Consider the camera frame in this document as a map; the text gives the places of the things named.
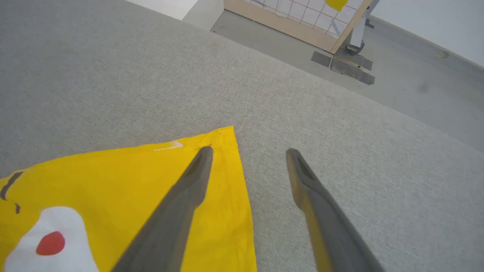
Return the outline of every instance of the metal stand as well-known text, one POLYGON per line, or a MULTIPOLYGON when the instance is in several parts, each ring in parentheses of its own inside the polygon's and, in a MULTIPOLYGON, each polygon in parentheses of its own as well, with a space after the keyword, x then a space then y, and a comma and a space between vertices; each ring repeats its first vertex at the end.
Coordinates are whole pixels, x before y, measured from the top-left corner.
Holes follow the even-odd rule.
POLYGON ((376 5, 380 2, 380 0, 373 0, 371 4, 366 8, 366 11, 363 13, 362 17, 358 21, 358 23, 353 28, 353 32, 351 33, 351 39, 349 44, 346 46, 346 51, 351 55, 357 55, 364 47, 363 42, 363 32, 364 27, 366 25, 366 20, 370 16, 370 13, 376 7, 376 5))

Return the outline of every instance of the white wall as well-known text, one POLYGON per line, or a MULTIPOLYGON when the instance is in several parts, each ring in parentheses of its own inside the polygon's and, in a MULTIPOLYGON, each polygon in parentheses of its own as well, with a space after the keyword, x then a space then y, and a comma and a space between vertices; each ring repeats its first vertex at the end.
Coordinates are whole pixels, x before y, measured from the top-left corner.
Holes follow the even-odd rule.
POLYGON ((183 21, 210 31, 222 12, 224 12, 224 0, 198 0, 183 21))
POLYGON ((371 15, 484 67, 484 0, 380 0, 371 15))
POLYGON ((142 7, 182 20, 197 0, 127 0, 142 7))

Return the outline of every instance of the yellow fabric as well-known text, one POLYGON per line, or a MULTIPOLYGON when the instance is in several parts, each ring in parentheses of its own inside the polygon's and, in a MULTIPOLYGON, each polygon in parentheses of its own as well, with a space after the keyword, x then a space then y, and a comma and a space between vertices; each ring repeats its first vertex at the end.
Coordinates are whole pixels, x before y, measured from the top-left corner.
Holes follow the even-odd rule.
POLYGON ((348 3, 348 0, 326 0, 326 3, 337 11, 341 11, 343 6, 348 3))
MULTIPOLYGON (((256 271, 252 216, 233 127, 178 142, 63 157, 23 170, 8 188, 6 201, 0 199, 0 263, 42 210, 60 206, 82 217, 97 268, 110 271, 207 145, 213 148, 211 175, 205 200, 195 210, 181 270, 256 271)), ((9 178, 0 180, 0 188, 9 178)))

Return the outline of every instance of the red circle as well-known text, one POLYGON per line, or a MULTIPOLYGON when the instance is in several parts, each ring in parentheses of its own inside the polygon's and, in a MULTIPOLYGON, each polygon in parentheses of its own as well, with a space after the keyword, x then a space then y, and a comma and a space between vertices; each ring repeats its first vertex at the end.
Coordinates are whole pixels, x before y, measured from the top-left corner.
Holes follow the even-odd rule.
POLYGON ((62 251, 64 245, 65 239, 62 234, 54 231, 42 237, 35 252, 44 256, 55 255, 62 251))

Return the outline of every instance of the black mark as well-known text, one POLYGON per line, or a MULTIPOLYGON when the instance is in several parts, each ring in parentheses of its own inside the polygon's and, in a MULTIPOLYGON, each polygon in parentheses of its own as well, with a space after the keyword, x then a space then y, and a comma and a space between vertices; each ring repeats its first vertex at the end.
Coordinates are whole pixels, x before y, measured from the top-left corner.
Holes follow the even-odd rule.
POLYGON ((429 90, 430 90, 430 88, 429 88, 428 84, 426 84, 426 83, 422 83, 419 86, 417 86, 417 91, 419 93, 428 93, 429 90))
POLYGON ((20 175, 22 175, 22 173, 23 172, 17 172, 17 173, 12 175, 12 177, 8 180, 7 184, 5 184, 5 186, 0 191, 0 198, 1 199, 7 200, 7 198, 5 198, 5 195, 7 194, 8 188, 10 188, 10 186, 12 186, 12 184, 14 184, 15 180, 18 177, 20 177, 20 175))
POLYGON ((367 19, 367 20, 365 21, 364 25, 366 25, 367 27, 369 27, 369 28, 371 28, 371 29, 374 29, 374 28, 375 28, 375 26, 374 26, 374 25, 370 24, 370 19, 367 19))

